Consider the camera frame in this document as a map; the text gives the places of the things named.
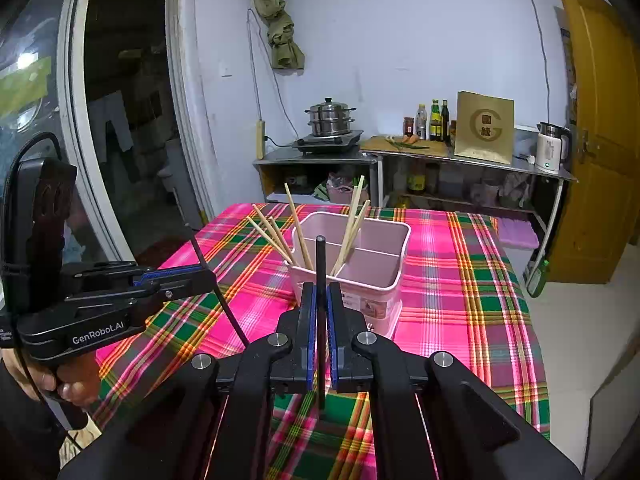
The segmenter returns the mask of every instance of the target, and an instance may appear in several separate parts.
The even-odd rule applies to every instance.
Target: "pink utensil holder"
[[[319,211],[300,222],[314,265],[316,236],[322,235],[326,239],[327,273],[338,259],[347,218],[346,215]],[[298,262],[302,262],[295,227],[292,235],[293,254]],[[388,338],[392,337],[402,310],[400,282],[410,235],[411,227],[403,222],[365,218],[344,265],[336,276],[326,277],[327,284],[340,283],[345,307],[361,311],[371,330]],[[316,273],[289,264],[287,267],[296,299],[300,302],[302,284],[315,283]]]

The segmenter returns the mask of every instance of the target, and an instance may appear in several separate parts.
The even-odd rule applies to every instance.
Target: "white wall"
[[[199,68],[220,166],[218,203],[258,202],[262,191],[252,167],[257,108],[246,35],[252,0],[195,1]],[[301,136],[309,133],[304,110],[328,96],[358,108],[354,126],[366,136],[398,133],[402,117],[432,98],[448,99],[455,118],[459,90],[513,99],[517,124],[546,119],[540,37],[529,0],[286,1],[306,68],[277,77]],[[550,119],[564,124],[564,53],[554,11],[561,2],[535,1],[549,62]],[[254,56],[267,134],[290,143],[294,134],[255,35]],[[221,76],[221,68],[230,75]]]
[[[418,103],[467,90],[515,101],[517,124],[546,120],[540,37],[530,0],[286,0],[304,72],[280,76],[294,123],[332,96],[358,108],[365,135],[396,134]],[[545,37],[550,120],[565,123],[564,54],[553,6],[535,0]]]
[[[209,127],[219,165],[222,208],[263,200],[255,159],[254,84],[246,32],[252,0],[195,0],[196,36]],[[257,37],[254,56],[267,134],[281,144],[294,139],[277,104],[273,79]],[[221,76],[221,67],[227,76]]]

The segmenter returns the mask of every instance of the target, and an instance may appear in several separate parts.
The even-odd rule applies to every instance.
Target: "white kettle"
[[[536,167],[547,173],[558,174],[560,164],[571,155],[571,131],[550,123],[538,125]]]

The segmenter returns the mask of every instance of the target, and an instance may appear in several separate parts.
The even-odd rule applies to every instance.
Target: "plaid tablecloth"
[[[261,207],[283,230],[291,227],[287,205]],[[346,209],[302,205],[298,215]],[[273,332],[278,316],[295,306],[295,298],[282,258],[256,234],[247,215],[256,217],[250,205],[232,206],[197,239],[244,332],[255,340]],[[492,220],[475,214],[375,208],[369,216],[407,222],[412,228],[396,344],[425,356],[440,349],[451,352],[548,437],[540,346]],[[285,238],[290,242],[291,229]],[[193,249],[185,245],[164,266],[195,262]],[[167,303],[145,333],[98,352],[102,389],[96,423],[104,426],[114,414],[126,413],[196,349],[217,357],[242,350],[213,294]],[[315,396],[276,398],[265,478],[376,478],[367,394],[329,393],[321,418]]]

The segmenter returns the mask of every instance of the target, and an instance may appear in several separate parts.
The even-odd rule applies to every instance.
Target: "electrical wire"
[[[8,239],[5,232],[5,229],[7,229],[8,226],[10,225],[10,219],[9,219],[10,208],[8,204],[12,201],[10,196],[12,191],[11,183],[12,181],[14,181],[15,176],[18,173],[18,167],[24,155],[33,146],[35,146],[37,143],[45,139],[49,139],[53,143],[53,147],[56,150],[56,155],[58,156],[58,159],[62,160],[62,149],[60,148],[60,142],[58,141],[58,138],[55,136],[55,134],[53,134],[52,132],[39,133],[36,136],[32,137],[23,147],[21,147],[20,151],[17,153],[17,155],[15,155],[14,160],[12,161],[11,166],[9,168],[9,172],[7,173],[7,176],[4,180],[4,197],[2,198],[2,207],[0,209],[0,232],[2,233],[2,240],[4,241],[4,243],[0,244],[0,263],[2,265],[1,267],[2,277],[4,277],[7,274],[5,269],[5,264],[7,267],[14,266],[14,264],[7,262],[5,257],[6,245],[7,243],[12,243],[12,240]],[[11,304],[11,301],[9,301],[9,298],[5,299],[5,307],[7,309],[7,312],[9,313],[11,330],[12,330],[12,335],[14,336],[14,344],[15,344],[16,354],[18,355],[18,361],[20,361],[20,366],[22,367],[22,371],[25,377],[27,377],[27,380],[29,381],[29,384],[33,388],[33,391],[38,396],[38,400],[49,412],[54,423],[57,425],[58,429],[62,432],[62,434],[66,438],[68,438],[71,441],[71,443],[76,447],[78,451],[82,451],[82,447],[76,442],[76,440],[71,436],[71,434],[62,426],[62,424],[60,424],[60,421],[56,417],[56,414],[53,412],[53,410],[51,409],[47,401],[42,396],[41,391],[36,386],[36,383],[33,380],[33,376],[29,371],[29,367],[27,366],[24,355],[22,354],[22,341],[20,339],[20,333],[18,332],[18,329],[17,329],[15,316],[12,311],[12,304]]]
[[[271,139],[271,137],[268,136],[268,135],[264,136],[264,140],[270,140],[275,146],[278,146],[279,148],[290,148],[291,147],[290,144],[278,144],[275,140]]]
[[[255,24],[258,26],[258,36],[260,37],[260,42],[262,43],[262,47],[264,49],[264,53],[267,55],[267,59],[269,59],[270,55],[269,55],[269,49],[267,48],[267,44],[264,43],[264,38],[262,37],[262,34],[261,34],[260,22],[258,21],[258,17],[255,15],[255,11],[251,7],[249,7],[246,10],[247,34],[249,36],[249,51],[251,53],[251,66],[252,66],[252,74],[254,76],[254,91],[255,91],[256,102],[257,102],[257,105],[258,105],[258,116],[260,117],[260,120],[262,120],[262,110],[260,109],[260,96],[258,95],[258,82],[257,82],[257,78],[255,76],[254,49],[253,49],[253,44],[252,44],[252,39],[251,39],[251,20],[250,20],[251,16],[254,17]],[[278,91],[278,99],[280,101],[280,106],[282,107],[282,111],[284,113],[284,116],[287,118],[287,121],[289,121],[291,129],[296,134],[296,138],[299,139],[300,135],[298,134],[298,131],[296,130],[296,127],[293,125],[293,122],[291,121],[291,118],[289,117],[289,114],[287,113],[287,109],[285,108],[284,101],[282,100],[282,92],[280,91],[280,85],[278,84],[278,78],[276,78],[276,73],[275,73],[275,70],[273,69],[273,67],[271,67],[271,75],[273,75],[273,82],[276,83],[276,90]]]
[[[546,122],[551,122],[550,102],[551,102],[551,87],[549,86],[549,72],[546,63],[546,51],[545,41],[542,37],[542,27],[540,26],[540,18],[538,17],[538,8],[534,0],[531,0],[533,6],[533,13],[536,15],[536,23],[538,24],[538,32],[540,34],[540,47],[542,47],[542,58],[545,60],[545,81],[546,81]]]

